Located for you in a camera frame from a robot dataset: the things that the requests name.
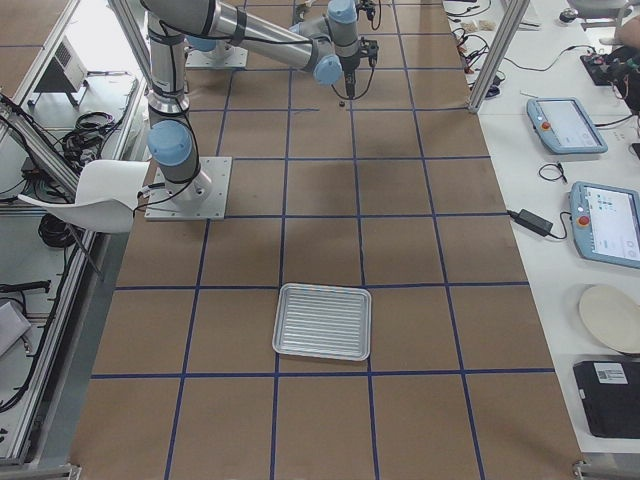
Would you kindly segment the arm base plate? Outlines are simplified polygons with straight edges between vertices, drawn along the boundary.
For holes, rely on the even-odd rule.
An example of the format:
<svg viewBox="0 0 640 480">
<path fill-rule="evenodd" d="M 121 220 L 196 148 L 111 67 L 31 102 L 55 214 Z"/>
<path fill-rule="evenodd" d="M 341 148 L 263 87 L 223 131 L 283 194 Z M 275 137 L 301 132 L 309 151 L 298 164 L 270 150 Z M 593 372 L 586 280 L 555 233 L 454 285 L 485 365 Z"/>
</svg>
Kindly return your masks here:
<svg viewBox="0 0 640 480">
<path fill-rule="evenodd" d="M 190 70 L 233 70 L 244 69 L 248 51 L 244 48 L 224 45 L 209 52 L 192 49 L 186 58 L 186 68 Z"/>
<path fill-rule="evenodd" d="M 231 157 L 200 157 L 200 173 L 177 196 L 181 186 L 166 182 L 159 166 L 154 182 L 165 186 L 153 189 L 144 213 L 148 221 L 223 220 L 232 169 Z"/>
</svg>

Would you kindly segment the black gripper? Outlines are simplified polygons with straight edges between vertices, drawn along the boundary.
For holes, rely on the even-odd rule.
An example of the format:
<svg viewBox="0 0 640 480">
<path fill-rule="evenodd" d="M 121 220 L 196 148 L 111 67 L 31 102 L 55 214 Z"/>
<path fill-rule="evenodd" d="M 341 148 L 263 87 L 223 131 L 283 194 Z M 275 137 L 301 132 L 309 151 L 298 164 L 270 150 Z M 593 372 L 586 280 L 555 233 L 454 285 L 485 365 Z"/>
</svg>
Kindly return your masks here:
<svg viewBox="0 0 640 480">
<path fill-rule="evenodd" d="M 348 93 L 349 99 L 354 99 L 356 96 L 356 70 L 358 68 L 358 55 L 353 54 L 348 57 L 342 56 L 341 65 L 344 74 L 345 91 Z"/>
</svg>

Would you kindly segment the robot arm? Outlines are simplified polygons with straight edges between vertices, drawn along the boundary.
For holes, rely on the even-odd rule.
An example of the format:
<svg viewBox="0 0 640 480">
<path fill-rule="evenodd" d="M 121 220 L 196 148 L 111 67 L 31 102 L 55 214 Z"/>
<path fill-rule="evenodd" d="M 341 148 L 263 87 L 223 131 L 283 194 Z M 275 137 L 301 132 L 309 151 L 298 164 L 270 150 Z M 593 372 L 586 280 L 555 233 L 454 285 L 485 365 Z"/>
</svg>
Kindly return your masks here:
<svg viewBox="0 0 640 480">
<path fill-rule="evenodd" d="M 365 55 L 365 40 L 358 34 L 353 1 L 331 1 L 325 15 L 289 28 L 223 1 L 146 1 L 143 6 L 148 14 L 152 79 L 147 143 L 169 199 L 199 201 L 209 191 L 189 120 L 186 42 L 195 47 L 218 43 L 243 47 L 309 72 L 321 85 L 343 80 L 346 98 L 356 97 L 356 70 Z"/>
</svg>

